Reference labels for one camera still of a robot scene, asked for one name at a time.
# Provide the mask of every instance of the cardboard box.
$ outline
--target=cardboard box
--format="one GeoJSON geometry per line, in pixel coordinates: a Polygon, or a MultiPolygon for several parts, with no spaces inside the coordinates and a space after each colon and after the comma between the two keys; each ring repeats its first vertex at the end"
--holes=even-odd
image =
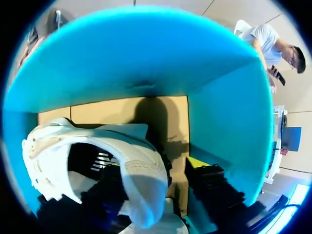
{"type": "Polygon", "coordinates": [[[54,120],[60,117],[71,119],[70,108],[71,107],[65,107],[65,108],[60,108],[60,109],[56,109],[52,111],[38,113],[38,124],[47,123],[51,120],[54,120]]]}

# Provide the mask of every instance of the blue foam panel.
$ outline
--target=blue foam panel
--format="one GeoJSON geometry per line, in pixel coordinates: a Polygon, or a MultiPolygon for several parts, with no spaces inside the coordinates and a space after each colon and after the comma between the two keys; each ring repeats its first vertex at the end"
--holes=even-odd
{"type": "Polygon", "coordinates": [[[147,6],[81,17],[49,36],[8,90],[4,139],[13,173],[36,213],[38,194],[21,156],[21,141],[31,130],[25,126],[35,127],[30,113],[117,98],[188,95],[191,157],[224,167],[250,205],[272,154],[268,87],[256,52],[207,18],[147,6]],[[14,112],[20,114],[11,118],[14,112]]]}

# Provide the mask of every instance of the white sneaker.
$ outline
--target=white sneaker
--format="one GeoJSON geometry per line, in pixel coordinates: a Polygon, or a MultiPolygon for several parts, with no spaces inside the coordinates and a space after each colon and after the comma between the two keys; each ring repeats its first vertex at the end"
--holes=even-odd
{"type": "Polygon", "coordinates": [[[129,198],[122,212],[129,215],[135,226],[149,228],[160,220],[164,210],[168,186],[166,169],[160,154],[145,137],[129,134],[129,128],[124,132],[120,127],[116,129],[119,131],[107,126],[82,129],[65,118],[55,119],[37,126],[23,140],[23,159],[32,185],[47,200],[59,200],[64,194],[81,203],[70,181],[80,181],[86,190],[96,181],[83,180],[78,173],[68,174],[71,145],[81,142],[106,150],[119,162],[123,187],[129,198]]]}

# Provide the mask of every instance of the man's arm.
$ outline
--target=man's arm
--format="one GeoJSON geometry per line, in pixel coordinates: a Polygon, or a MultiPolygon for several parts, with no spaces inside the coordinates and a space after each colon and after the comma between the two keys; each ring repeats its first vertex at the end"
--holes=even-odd
{"type": "Polygon", "coordinates": [[[264,67],[264,70],[267,71],[268,70],[267,63],[265,62],[265,58],[264,58],[263,52],[261,50],[261,44],[257,38],[253,39],[252,47],[259,53],[263,67],[264,67]]]}
{"type": "Polygon", "coordinates": [[[265,62],[265,58],[264,58],[263,52],[262,52],[262,50],[261,50],[261,44],[260,44],[260,42],[259,42],[259,40],[258,40],[257,38],[254,38],[254,39],[253,39],[252,47],[253,47],[253,48],[259,53],[259,55],[260,55],[260,58],[261,58],[261,61],[262,61],[264,70],[267,72],[267,75],[268,75],[268,77],[269,77],[270,85],[275,87],[275,83],[274,83],[274,81],[273,81],[273,79],[272,79],[271,74],[270,74],[269,71],[268,71],[267,63],[265,62]]]}

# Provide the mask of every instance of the man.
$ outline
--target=man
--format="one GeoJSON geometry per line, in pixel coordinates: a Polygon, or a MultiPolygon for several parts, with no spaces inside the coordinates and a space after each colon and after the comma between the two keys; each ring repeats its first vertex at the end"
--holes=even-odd
{"type": "Polygon", "coordinates": [[[264,69],[268,72],[272,92],[276,92],[273,78],[278,77],[278,70],[272,69],[272,65],[283,58],[292,68],[296,68],[299,74],[306,69],[306,60],[299,47],[287,44],[279,37],[277,32],[267,24],[253,27],[239,36],[250,44],[261,56],[264,69]]]}

